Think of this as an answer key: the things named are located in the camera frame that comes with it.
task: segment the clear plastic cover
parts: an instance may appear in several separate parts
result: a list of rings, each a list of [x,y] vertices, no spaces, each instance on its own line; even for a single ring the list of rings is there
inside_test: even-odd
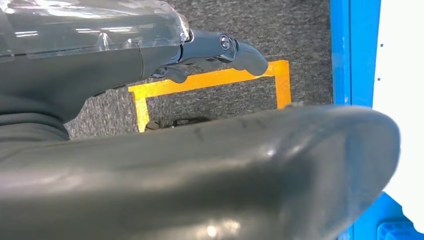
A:
[[[189,37],[186,18],[157,0],[0,0],[0,9],[3,61],[177,46]]]

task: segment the blue panel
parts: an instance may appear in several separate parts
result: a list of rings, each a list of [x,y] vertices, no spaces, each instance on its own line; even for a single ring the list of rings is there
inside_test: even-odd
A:
[[[402,207],[389,195],[383,193],[354,223],[356,240],[377,240],[377,228],[382,222],[408,221]]]
[[[330,0],[334,103],[348,105],[352,103],[349,1]]]
[[[381,0],[330,0],[334,103],[372,107]],[[387,194],[339,240],[377,240],[385,221],[407,221]]]
[[[381,0],[350,2],[351,102],[372,107]]]
[[[410,221],[384,222],[378,226],[378,240],[424,240]]]

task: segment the gray carpet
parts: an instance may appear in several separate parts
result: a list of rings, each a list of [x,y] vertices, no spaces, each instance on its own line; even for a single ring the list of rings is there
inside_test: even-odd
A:
[[[191,28],[219,31],[256,46],[269,61],[288,60],[294,102],[332,101],[328,0],[167,0]],[[201,72],[193,69],[192,73]],[[150,118],[225,118],[275,108],[270,79],[235,83],[147,100]],[[67,124],[72,138],[137,132],[135,107],[126,88],[87,101]]]

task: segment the blue frame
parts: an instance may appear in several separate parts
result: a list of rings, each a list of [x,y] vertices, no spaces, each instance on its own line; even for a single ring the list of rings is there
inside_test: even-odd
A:
[[[334,103],[373,106],[381,0],[330,0]],[[406,221],[383,193],[338,239],[377,240],[383,221]]]

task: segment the orange tape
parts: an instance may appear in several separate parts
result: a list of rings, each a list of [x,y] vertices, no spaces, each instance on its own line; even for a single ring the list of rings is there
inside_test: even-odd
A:
[[[285,60],[270,62],[268,69],[262,76],[253,76],[247,71],[226,69],[191,75],[184,83],[175,83],[168,79],[131,86],[128,90],[134,95],[138,130],[144,132],[146,124],[150,121],[146,98],[251,81],[263,77],[275,77],[277,108],[281,109],[292,101],[289,62]]]

